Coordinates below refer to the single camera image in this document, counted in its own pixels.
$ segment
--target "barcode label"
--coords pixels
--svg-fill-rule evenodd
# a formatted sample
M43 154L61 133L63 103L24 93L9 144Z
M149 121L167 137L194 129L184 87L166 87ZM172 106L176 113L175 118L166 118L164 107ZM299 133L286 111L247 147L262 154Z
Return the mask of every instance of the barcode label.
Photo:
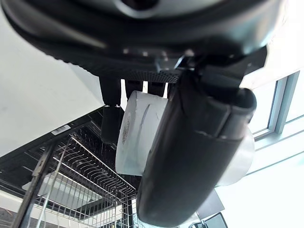
M52 131L53 135L58 135L62 132L65 132L66 130L71 129L69 125L64 125L62 127L57 128L56 130Z

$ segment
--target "white ceiling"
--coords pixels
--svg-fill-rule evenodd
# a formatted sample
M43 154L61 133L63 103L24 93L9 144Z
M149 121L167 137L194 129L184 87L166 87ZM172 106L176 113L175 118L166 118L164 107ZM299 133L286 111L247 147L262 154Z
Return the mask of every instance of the white ceiling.
M0 10L0 156L104 104L98 78L73 70L19 37Z

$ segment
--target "dishwasher rack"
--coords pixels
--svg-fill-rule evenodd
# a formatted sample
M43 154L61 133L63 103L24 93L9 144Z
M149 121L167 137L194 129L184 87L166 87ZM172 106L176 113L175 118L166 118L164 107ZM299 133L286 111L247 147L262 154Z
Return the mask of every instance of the dishwasher rack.
M27 228L33 208L40 211L37 228L47 223L46 214L65 219L68 227L144 227L136 216L137 189L103 162L106 145L92 136L96 128L90 121L26 151L37 165L22 186L26 193L13 228Z

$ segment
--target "metal wire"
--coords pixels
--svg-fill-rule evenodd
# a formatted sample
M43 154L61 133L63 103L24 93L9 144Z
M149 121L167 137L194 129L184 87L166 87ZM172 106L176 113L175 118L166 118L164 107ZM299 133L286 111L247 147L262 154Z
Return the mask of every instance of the metal wire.
M69 226L78 222L79 228L133 226L130 205L136 189L96 156L98 146L103 145L77 133L58 145L36 200L42 210L37 226L46 211L57 215L58 226L59 217L68 219Z

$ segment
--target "white cylindrical object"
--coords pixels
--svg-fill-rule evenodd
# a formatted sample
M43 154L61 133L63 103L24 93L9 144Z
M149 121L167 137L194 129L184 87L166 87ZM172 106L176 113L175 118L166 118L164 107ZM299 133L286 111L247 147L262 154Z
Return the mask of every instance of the white cylindrical object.
M120 128L115 166L120 174L142 176L168 100L133 91Z
M255 140L248 129L231 162L218 182L218 186L234 184L248 172L255 154Z

